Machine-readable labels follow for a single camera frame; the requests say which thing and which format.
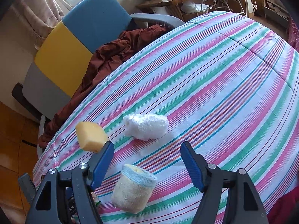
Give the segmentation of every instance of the sock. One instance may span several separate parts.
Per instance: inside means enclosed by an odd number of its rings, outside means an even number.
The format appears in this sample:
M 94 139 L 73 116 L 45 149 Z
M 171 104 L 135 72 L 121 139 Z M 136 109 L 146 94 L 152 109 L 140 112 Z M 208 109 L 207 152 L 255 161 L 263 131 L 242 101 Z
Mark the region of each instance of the sock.
M 111 202 L 121 210 L 137 214 L 146 207 L 156 181 L 152 173 L 125 164 L 114 187 Z

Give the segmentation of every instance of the tablecloth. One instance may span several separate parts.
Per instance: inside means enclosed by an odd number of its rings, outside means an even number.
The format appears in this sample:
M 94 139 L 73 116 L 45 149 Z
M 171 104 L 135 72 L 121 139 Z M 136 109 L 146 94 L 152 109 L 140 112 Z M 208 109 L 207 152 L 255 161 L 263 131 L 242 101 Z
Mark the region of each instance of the tablecloth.
M 263 25 L 227 12 L 197 17 L 155 40 L 89 94 L 48 144 L 33 170 L 34 183 L 49 168 L 62 171 L 88 161 L 92 153 L 80 149 L 75 125 L 93 121 L 115 145 L 96 190 L 104 223 L 191 223 L 202 194 L 180 157 L 185 140 L 207 162 L 246 169 L 269 211 L 296 184 L 298 77 L 298 53 Z M 131 113 L 165 115 L 169 129 L 157 140 L 125 137 L 122 118 Z M 125 163 L 158 178 L 138 214 L 110 201 Z

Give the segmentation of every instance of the metal bolt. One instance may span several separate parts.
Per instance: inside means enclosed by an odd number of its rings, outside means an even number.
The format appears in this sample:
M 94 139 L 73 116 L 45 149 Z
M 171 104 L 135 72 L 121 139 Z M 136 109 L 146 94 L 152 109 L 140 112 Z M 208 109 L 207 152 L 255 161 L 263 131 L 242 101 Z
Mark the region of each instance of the metal bolt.
M 53 173 L 55 173 L 55 172 L 56 172 L 56 169 L 55 169 L 55 168 L 51 168 L 51 169 L 48 171 L 49 174 L 53 174 Z
M 85 162 L 82 162 L 79 164 L 79 168 L 81 169 L 87 168 L 87 164 Z
M 209 169 L 215 169 L 215 168 L 216 168 L 216 165 L 213 164 L 213 163 L 209 163 L 209 164 L 207 165 L 207 167 L 208 167 Z
M 240 168 L 240 169 L 239 169 L 239 173 L 242 174 L 242 175 L 244 175 L 244 174 L 246 174 L 246 170 L 243 169 L 243 168 Z

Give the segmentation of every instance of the wooden floor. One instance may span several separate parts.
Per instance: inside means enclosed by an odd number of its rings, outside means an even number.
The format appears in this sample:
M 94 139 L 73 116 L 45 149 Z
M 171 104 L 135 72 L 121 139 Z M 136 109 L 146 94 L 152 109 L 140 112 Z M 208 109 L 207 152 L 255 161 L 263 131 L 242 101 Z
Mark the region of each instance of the wooden floor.
M 24 224 L 30 208 L 18 185 L 18 176 L 32 170 L 37 162 L 38 124 L 0 102 L 0 206 L 12 224 Z
M 285 41 L 288 41 L 286 29 L 284 27 L 282 27 L 280 24 L 276 23 L 275 21 L 266 19 L 265 17 L 254 16 L 253 13 L 249 14 L 249 18 L 251 18 L 254 21 L 257 21 L 260 24 L 264 25 L 265 27 L 271 29 L 273 32 L 275 32 L 280 37 L 282 37 Z

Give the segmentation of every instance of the brown cloth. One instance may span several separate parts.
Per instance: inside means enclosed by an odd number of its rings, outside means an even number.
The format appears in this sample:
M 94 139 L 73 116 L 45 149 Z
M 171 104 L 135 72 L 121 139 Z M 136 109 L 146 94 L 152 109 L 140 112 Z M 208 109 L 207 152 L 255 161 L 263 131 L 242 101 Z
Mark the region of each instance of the brown cloth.
M 71 100 L 45 126 L 44 133 L 38 139 L 39 146 L 46 148 L 67 118 L 102 80 L 138 51 L 167 32 L 168 28 L 160 25 L 124 31 L 117 40 L 99 47 L 92 55 L 82 83 Z

